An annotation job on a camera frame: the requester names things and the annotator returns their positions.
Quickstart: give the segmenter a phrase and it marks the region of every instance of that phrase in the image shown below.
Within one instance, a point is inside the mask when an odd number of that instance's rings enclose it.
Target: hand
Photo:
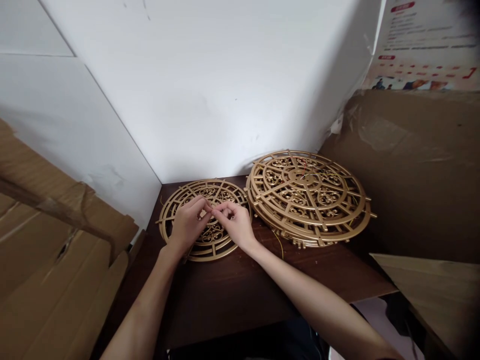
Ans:
[[[202,210],[206,214],[200,218]],[[187,252],[200,233],[205,229],[207,223],[212,217],[212,205],[210,201],[201,195],[187,202],[175,214],[173,221],[173,230],[168,242],[168,246],[175,250],[175,253],[181,257]]]
[[[259,242],[252,230],[249,211],[245,207],[225,201],[216,206],[211,214],[226,229],[233,242],[246,253],[258,245]]]

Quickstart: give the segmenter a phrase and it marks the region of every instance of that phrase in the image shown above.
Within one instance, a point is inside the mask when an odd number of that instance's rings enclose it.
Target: poster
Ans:
[[[480,90],[472,2],[386,0],[362,89]]]

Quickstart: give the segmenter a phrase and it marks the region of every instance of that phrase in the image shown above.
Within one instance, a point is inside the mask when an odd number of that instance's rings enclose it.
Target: gold ornamental disc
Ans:
[[[299,248],[348,241],[376,217],[360,182],[311,152],[265,155],[253,163],[246,191],[258,216]]]
[[[240,204],[248,209],[250,221],[252,220],[252,211],[247,196],[238,186],[220,179],[193,181],[175,191],[161,209],[158,226],[161,236],[167,243],[172,234],[177,210],[197,195],[202,195],[208,199],[213,207],[225,201]],[[232,241],[227,231],[212,216],[206,228],[193,244],[187,258],[194,262],[212,261],[230,254],[236,248],[237,245]]]

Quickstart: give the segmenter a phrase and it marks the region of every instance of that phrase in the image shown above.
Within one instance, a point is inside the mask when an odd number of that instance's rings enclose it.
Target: left hand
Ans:
[[[200,218],[202,210],[206,214]],[[181,257],[187,252],[200,236],[209,222],[212,212],[210,201],[201,195],[187,202],[175,214],[173,221],[173,230],[171,232],[168,246],[175,250],[175,253]]]

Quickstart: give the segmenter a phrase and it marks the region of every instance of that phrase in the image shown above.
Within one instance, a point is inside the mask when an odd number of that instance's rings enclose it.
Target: dark wooden table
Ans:
[[[245,187],[245,176],[225,178]],[[164,184],[148,224],[143,245],[126,275],[107,318],[95,353],[107,346],[149,276],[165,245],[159,227],[162,202],[187,182]],[[259,218],[253,220],[256,238],[281,257],[279,241]],[[350,243],[299,250],[282,239],[287,263],[326,285],[347,302],[397,291],[368,255],[366,232]],[[284,321],[298,313],[289,299],[240,248],[211,262],[180,265],[160,327],[157,348],[173,349],[216,337]]]

